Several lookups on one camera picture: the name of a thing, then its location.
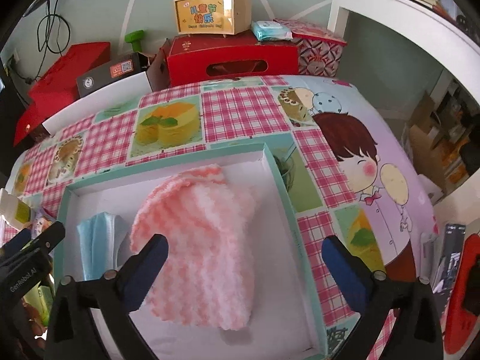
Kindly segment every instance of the green wall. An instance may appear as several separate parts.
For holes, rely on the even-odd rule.
[[[267,1],[276,17],[288,19],[325,0]],[[71,26],[71,44],[109,41],[112,55],[116,55],[127,52],[130,47],[122,44],[118,50],[128,3],[129,0],[59,0],[58,13]],[[326,26],[329,12],[330,4],[327,2],[324,7],[302,19]],[[268,19],[260,0],[253,0],[252,14],[254,20]],[[29,77],[35,76],[43,56],[37,51],[36,33],[44,15],[45,7],[41,7],[22,19],[0,53],[5,61],[16,48],[20,56],[18,69]],[[127,32],[138,29],[147,31],[144,49],[156,52],[165,38],[176,35],[173,0],[135,0]],[[64,27],[60,35],[60,44],[64,44]],[[408,117],[423,91],[431,90],[440,75],[441,65],[423,50],[392,30],[362,16],[350,15],[346,39],[349,45],[345,48],[338,76],[355,84],[376,108]],[[40,74],[56,59],[56,55],[47,53]],[[25,94],[28,87],[18,79],[14,80],[20,92]]]

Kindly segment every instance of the cartoon boy's brown hair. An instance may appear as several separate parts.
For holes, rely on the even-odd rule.
[[[353,155],[369,156],[377,162],[377,142],[371,137],[367,128],[356,117],[348,114],[323,112],[313,116],[313,120],[322,130],[323,135],[337,161],[351,158]]]

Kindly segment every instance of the metal screw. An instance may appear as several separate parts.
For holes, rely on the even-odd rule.
[[[383,281],[383,280],[387,279],[387,275],[384,271],[375,271],[373,273],[373,277],[377,280],[380,280],[380,281]]]
[[[115,269],[109,269],[103,274],[103,277],[107,280],[114,279],[117,277],[117,271]]]
[[[66,286],[67,284],[69,284],[71,281],[71,276],[63,276],[60,280],[60,284],[62,286]]]

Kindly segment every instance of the white round logo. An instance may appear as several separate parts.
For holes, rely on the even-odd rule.
[[[93,86],[93,78],[87,77],[83,80],[83,86],[87,89],[91,88]]]

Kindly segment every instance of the plastic bag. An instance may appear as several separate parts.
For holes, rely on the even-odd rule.
[[[251,30],[255,37],[261,41],[292,40],[292,31],[276,21],[254,21]]]

